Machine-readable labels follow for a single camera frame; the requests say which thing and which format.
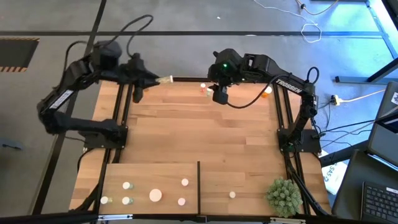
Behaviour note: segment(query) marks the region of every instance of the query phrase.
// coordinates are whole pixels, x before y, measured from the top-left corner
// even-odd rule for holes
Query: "gray floor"
[[[294,0],[260,2],[266,6],[299,13]],[[329,5],[328,2],[304,2],[312,11],[319,11]],[[100,1],[37,0],[33,3],[29,0],[1,0],[1,4],[0,30],[90,31]],[[130,20],[147,13],[155,17],[147,30],[299,31],[304,24],[299,17],[274,9],[263,9],[251,0],[117,0],[108,1],[99,30],[119,30]],[[377,31],[368,9],[361,2],[341,2],[319,16],[302,14],[319,23],[323,31]],[[391,41],[396,43],[396,30],[388,22],[386,26],[390,27],[388,33]],[[97,37],[98,40],[109,38]],[[0,150],[2,217],[30,212],[31,202],[53,143],[53,136],[45,133],[37,119],[35,106],[48,94],[51,86],[58,83],[67,45],[75,40],[86,39],[86,36],[40,37],[40,44],[28,71],[0,73],[0,137],[20,141],[25,146],[22,151],[8,148]],[[127,37],[120,37],[118,41],[125,51]],[[321,102],[328,101],[333,94],[350,99],[383,89],[382,85],[337,84],[332,79],[337,75],[367,77],[392,60],[380,37],[323,37],[320,42],[308,44],[301,37],[139,36],[134,39],[131,51],[140,52],[147,68],[161,76],[205,77],[209,65],[214,62],[212,51],[227,47],[234,48],[241,54],[267,54],[281,68],[302,78],[310,67],[317,66],[321,71],[317,83],[317,94]],[[85,46],[73,49],[70,60],[81,57],[84,49]],[[126,59],[124,53],[121,61]],[[93,85],[80,92],[74,116],[91,118],[98,90],[99,86]],[[339,107],[332,106],[329,127],[373,119],[381,98],[382,94],[378,94]],[[322,129],[326,126],[325,109],[319,111],[316,117]],[[355,144],[366,139],[368,134],[348,136],[341,141]],[[338,136],[340,134],[330,133],[325,139]],[[344,147],[345,144],[331,144],[325,150],[333,152]],[[45,213],[67,211],[76,179],[76,161],[81,149],[81,143],[65,140],[44,206]]]

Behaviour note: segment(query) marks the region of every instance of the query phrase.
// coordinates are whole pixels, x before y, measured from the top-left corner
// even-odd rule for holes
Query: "wooden table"
[[[233,86],[228,91],[229,101],[245,105],[263,88],[262,84]],[[101,84],[94,120],[112,117],[117,91],[116,84]],[[295,117],[300,97],[294,93],[289,96]],[[282,111],[287,126],[283,103]],[[139,104],[131,105],[127,124],[129,134],[120,163],[200,161],[202,215],[275,215],[264,195],[274,179],[286,178],[286,169],[277,142],[279,124],[274,94],[237,110],[212,102],[210,96],[200,91],[199,83],[164,84],[151,88]],[[306,186],[323,209],[330,212],[320,162],[311,153],[300,155]],[[70,208],[79,206],[97,184],[103,156],[103,149],[95,149],[82,159]],[[229,198],[231,191],[236,192],[236,198]],[[125,211],[104,211],[101,206],[101,212]],[[150,212],[162,213],[156,209]]]

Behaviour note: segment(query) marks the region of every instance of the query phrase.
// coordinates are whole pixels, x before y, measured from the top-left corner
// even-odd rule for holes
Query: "white cable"
[[[300,8],[301,8],[302,5],[304,5],[300,0],[296,0],[296,1],[300,4]],[[332,6],[334,6],[338,1],[339,1],[339,0],[336,0],[333,4],[331,4],[331,5],[330,5],[329,7],[327,7],[325,10],[320,11],[320,12],[318,12],[318,13],[312,13],[312,12],[308,11],[307,7],[305,7],[305,6],[303,7],[303,9],[304,9],[308,14],[313,15],[313,16],[316,16],[316,15],[322,14],[322,13],[326,12],[327,10],[329,10],[329,9],[330,9]]]
[[[393,108],[392,110],[388,111],[387,113],[385,113],[385,114],[384,114],[384,115],[382,115],[381,117],[384,117],[384,116],[387,116],[387,115],[391,114],[391,113],[392,113],[392,112],[394,112],[396,109],[398,109],[398,106],[396,106],[396,107],[395,107],[395,108]],[[342,135],[342,136],[340,136],[340,137],[336,138],[336,139],[335,139],[335,140],[333,140],[332,142],[330,142],[330,143],[326,144],[325,146],[322,146],[322,149],[323,149],[324,147],[327,147],[328,145],[330,145],[330,144],[334,143],[335,141],[337,141],[337,140],[341,139],[342,137],[345,137],[345,136],[347,136],[347,135],[349,135],[349,134],[352,134],[352,133],[354,133],[354,132],[356,132],[356,131],[359,131],[359,130],[361,130],[361,129],[365,128],[365,127],[368,127],[369,125],[373,124],[374,122],[375,122],[375,121],[372,121],[371,123],[369,123],[369,124],[366,124],[365,126],[362,126],[362,127],[358,128],[358,129],[356,129],[356,130],[354,130],[354,131],[352,131],[352,132],[350,132],[350,133],[344,134],[344,135]]]
[[[305,22],[307,22],[306,24],[304,24],[304,26],[302,27],[302,29],[301,29],[301,31],[300,31],[300,33],[301,33],[301,35],[303,36],[304,40],[305,40],[307,43],[310,43],[310,44],[311,44],[311,43],[318,42],[318,41],[321,40],[321,38],[322,38],[322,30],[321,30],[321,28],[318,27],[318,24],[315,23],[314,21],[312,21],[311,19],[307,19],[307,18],[305,18],[305,17],[303,17],[303,16],[301,16],[301,15],[298,15],[298,14],[296,14],[296,13],[294,13],[294,12],[282,10],[282,9],[277,8],[277,7],[264,6],[263,4],[259,3],[257,0],[253,0],[253,1],[254,1],[255,3],[257,3],[258,5],[260,5],[261,7],[263,7],[264,9],[276,9],[276,10],[281,11],[281,12],[286,12],[286,13],[289,13],[289,14],[291,14],[291,15],[301,17],[302,19],[305,20]],[[315,26],[315,27],[319,30],[320,33],[319,33],[319,38],[318,38],[317,40],[312,40],[312,41],[307,40],[306,36],[303,34],[303,31],[304,31],[304,29],[305,29],[306,26]]]
[[[343,99],[341,99],[340,102],[349,103],[349,102],[352,102],[352,101],[356,101],[356,100],[360,100],[360,99],[366,98],[366,97],[371,96],[371,95],[375,95],[376,93],[381,93],[382,91],[385,91],[385,90],[379,90],[379,91],[376,91],[374,93],[370,93],[368,95],[364,95],[364,96],[361,96],[361,97],[358,97],[358,98],[355,98],[355,99],[351,99],[351,100],[343,100]]]

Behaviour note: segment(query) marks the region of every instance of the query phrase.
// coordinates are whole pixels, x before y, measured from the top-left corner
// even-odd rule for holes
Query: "succulent plant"
[[[297,184],[281,177],[269,187],[266,199],[276,214],[285,218],[299,213],[300,205],[303,204]]]

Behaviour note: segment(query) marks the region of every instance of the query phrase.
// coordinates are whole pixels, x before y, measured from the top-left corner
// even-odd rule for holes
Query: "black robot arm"
[[[117,42],[98,42],[92,53],[72,62],[64,71],[60,84],[37,105],[40,121],[50,134],[60,134],[68,130],[79,131],[92,139],[96,147],[124,145],[127,127],[118,126],[112,119],[92,121],[71,118],[59,108],[76,92],[88,88],[99,80],[118,84],[133,84],[133,101],[138,103],[143,97],[143,89],[160,84],[157,75],[147,71],[139,54],[134,54],[127,64],[119,65],[121,48]]]
[[[213,101],[217,103],[229,104],[227,87],[242,82],[261,82],[269,85],[275,82],[301,96],[302,104],[296,120],[280,135],[280,148],[284,151],[294,151],[294,147],[302,141],[302,132],[307,121],[317,114],[318,97],[315,95],[314,84],[279,68],[275,61],[266,55],[245,54],[241,57],[233,49],[213,54],[216,62],[209,68],[208,78],[217,83],[211,87],[214,90]]]

